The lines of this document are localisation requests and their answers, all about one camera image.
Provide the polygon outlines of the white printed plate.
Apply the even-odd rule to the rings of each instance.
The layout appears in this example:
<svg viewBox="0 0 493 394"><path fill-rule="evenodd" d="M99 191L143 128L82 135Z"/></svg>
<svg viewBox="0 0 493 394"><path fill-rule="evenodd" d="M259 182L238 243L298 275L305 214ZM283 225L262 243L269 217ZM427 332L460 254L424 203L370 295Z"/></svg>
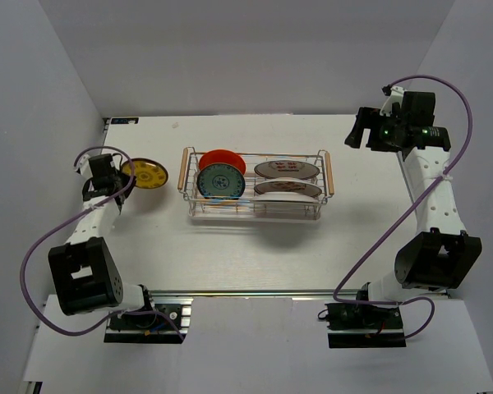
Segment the white printed plate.
<svg viewBox="0 0 493 394"><path fill-rule="evenodd" d="M257 195L253 198L257 203L293 203L293 204L316 204L318 200L314 197L302 195L297 192L287 191L273 191L267 192L261 195Z"/></svg>
<svg viewBox="0 0 493 394"><path fill-rule="evenodd" d="M297 160L272 160L257 164L254 172L266 179L291 177L300 180L315 178L320 169L310 163Z"/></svg>
<svg viewBox="0 0 493 394"><path fill-rule="evenodd" d="M319 186L309 181L285 177L262 181L254 186L254 191L258 195L269 192L295 192L309 197L317 197L322 193Z"/></svg>

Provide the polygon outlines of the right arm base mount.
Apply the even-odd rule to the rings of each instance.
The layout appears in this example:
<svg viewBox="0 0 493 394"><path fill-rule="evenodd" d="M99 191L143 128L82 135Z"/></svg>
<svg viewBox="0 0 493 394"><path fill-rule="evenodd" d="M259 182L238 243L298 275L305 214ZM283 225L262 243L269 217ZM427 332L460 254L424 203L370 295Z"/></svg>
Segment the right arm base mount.
<svg viewBox="0 0 493 394"><path fill-rule="evenodd" d="M331 303L317 314L327 323L330 349L385 349L406 346L399 308Z"/></svg>

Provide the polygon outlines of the yellow patterned plate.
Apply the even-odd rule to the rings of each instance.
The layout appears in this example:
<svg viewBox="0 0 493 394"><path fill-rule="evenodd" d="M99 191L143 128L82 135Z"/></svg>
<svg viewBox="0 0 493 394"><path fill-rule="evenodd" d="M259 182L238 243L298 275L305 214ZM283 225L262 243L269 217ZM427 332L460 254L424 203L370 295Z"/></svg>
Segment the yellow patterned plate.
<svg viewBox="0 0 493 394"><path fill-rule="evenodd" d="M132 162L137 188L153 190L167 183L168 172L162 164L148 158L133 158Z"/></svg>

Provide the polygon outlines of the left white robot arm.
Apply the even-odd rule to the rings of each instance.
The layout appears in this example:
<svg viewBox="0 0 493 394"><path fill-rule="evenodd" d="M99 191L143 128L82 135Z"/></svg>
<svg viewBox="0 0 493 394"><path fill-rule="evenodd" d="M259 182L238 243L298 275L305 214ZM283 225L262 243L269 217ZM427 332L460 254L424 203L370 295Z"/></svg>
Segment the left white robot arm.
<svg viewBox="0 0 493 394"><path fill-rule="evenodd" d="M129 312L131 321L147 328L157 318L157 307L145 286L122 280L106 242L135 183L116 168L109 153L86 157L79 173L85 178L82 199L87 214L64 245L48 252L62 312Z"/></svg>

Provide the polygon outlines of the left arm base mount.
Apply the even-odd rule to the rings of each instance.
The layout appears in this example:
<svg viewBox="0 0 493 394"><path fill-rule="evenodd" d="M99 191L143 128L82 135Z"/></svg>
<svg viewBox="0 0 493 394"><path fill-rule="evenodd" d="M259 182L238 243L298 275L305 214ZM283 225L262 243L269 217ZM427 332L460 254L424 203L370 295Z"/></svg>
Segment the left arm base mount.
<svg viewBox="0 0 493 394"><path fill-rule="evenodd" d="M187 335L191 318L191 302L182 300L156 303L155 309L166 315L183 337ZM113 344L179 345L184 341L162 315L122 315L108 321L104 342Z"/></svg>

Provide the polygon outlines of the orange plate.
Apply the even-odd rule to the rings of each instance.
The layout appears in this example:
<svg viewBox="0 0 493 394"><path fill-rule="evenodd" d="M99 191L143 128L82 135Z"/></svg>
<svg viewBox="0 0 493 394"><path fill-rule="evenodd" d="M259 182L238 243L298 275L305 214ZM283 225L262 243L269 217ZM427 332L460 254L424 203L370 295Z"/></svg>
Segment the orange plate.
<svg viewBox="0 0 493 394"><path fill-rule="evenodd" d="M246 173L247 165L238 154L226 149L214 149L204 153L198 162L198 168L203 170L211 164L225 163L235 167L242 175Z"/></svg>

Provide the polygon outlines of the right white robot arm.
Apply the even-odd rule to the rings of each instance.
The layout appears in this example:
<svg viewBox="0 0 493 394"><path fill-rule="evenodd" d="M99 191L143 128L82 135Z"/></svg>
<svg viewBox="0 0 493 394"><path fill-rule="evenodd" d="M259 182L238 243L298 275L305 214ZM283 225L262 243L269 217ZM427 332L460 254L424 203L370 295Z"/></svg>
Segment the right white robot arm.
<svg viewBox="0 0 493 394"><path fill-rule="evenodd" d="M374 327L385 316L380 301L402 302L428 292L458 288L481 254L481 240L471 236L455 203L451 177L451 142L444 127L435 126L435 95L386 89L382 108L362 107L346 145L397 156L408 195L417 204L415 236L396 254L394 268L367 286L368 299L354 307L355 319Z"/></svg>

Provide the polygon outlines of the teal patterned plate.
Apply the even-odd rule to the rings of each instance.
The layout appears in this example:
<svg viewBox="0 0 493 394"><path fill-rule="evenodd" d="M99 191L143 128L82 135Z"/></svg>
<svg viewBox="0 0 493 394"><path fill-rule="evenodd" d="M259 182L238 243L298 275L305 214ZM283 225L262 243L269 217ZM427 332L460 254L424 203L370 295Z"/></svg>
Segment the teal patterned plate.
<svg viewBox="0 0 493 394"><path fill-rule="evenodd" d="M197 189L206 199L239 199L246 188L242 173L226 163L214 163L199 171Z"/></svg>

